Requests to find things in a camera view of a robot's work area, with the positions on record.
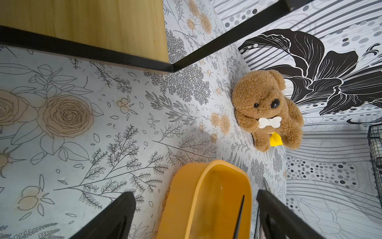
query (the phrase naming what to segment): wooden board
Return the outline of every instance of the wooden board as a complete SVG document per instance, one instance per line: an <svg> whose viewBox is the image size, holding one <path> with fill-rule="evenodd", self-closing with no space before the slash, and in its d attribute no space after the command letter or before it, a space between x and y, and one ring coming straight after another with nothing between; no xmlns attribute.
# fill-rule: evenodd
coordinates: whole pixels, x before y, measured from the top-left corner
<svg viewBox="0 0 382 239"><path fill-rule="evenodd" d="M168 62L162 0L0 0L0 25Z"/></svg>

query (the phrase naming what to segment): floor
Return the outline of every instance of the floor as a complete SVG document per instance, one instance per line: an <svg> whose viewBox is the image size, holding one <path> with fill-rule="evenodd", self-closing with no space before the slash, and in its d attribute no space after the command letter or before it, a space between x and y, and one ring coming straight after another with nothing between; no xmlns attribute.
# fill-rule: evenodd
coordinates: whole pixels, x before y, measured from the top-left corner
<svg viewBox="0 0 382 239"><path fill-rule="evenodd" d="M173 63L225 32L208 0L163 2ZM171 180L189 162L228 161L286 200L286 152L253 147L230 92L249 68L230 45L161 75L0 46L0 236L69 238L120 193L129 238L155 238Z"/></svg>

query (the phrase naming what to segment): yellow tag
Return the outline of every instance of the yellow tag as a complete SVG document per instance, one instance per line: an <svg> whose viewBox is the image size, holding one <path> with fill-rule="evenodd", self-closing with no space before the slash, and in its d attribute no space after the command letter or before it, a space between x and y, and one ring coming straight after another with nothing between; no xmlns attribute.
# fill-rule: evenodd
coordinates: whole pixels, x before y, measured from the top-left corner
<svg viewBox="0 0 382 239"><path fill-rule="evenodd" d="M283 142L281 141L281 136L278 133L273 132L271 134L272 135L269 138L271 146L275 147L275 146L283 145Z"/></svg>

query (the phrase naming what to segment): black edge trim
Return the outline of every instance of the black edge trim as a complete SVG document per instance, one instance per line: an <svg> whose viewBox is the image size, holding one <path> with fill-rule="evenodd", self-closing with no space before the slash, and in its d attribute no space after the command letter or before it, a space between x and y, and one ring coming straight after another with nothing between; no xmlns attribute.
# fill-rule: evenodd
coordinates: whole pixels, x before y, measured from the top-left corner
<svg viewBox="0 0 382 239"><path fill-rule="evenodd" d="M177 72L200 59L209 56L311 1L312 0L279 0L275 4L215 38L174 64L31 33L6 26L0 26L0 43L14 47L65 55L68 57L77 57L86 60L128 65L171 73Z"/></svg>
<svg viewBox="0 0 382 239"><path fill-rule="evenodd" d="M0 43L14 47L65 55L68 57L79 57L82 59L129 65L162 72L173 72L173 66L170 63L31 33L6 26L0 26Z"/></svg>

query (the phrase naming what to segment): white bone tag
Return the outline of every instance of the white bone tag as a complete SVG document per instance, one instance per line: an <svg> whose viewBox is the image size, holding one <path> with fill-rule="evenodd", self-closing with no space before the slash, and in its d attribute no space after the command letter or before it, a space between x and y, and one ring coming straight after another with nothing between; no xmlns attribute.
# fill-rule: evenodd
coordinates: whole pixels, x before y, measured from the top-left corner
<svg viewBox="0 0 382 239"><path fill-rule="evenodd" d="M281 117L276 116L272 119L259 118L259 128L265 128L266 126L272 126L274 128L280 127Z"/></svg>

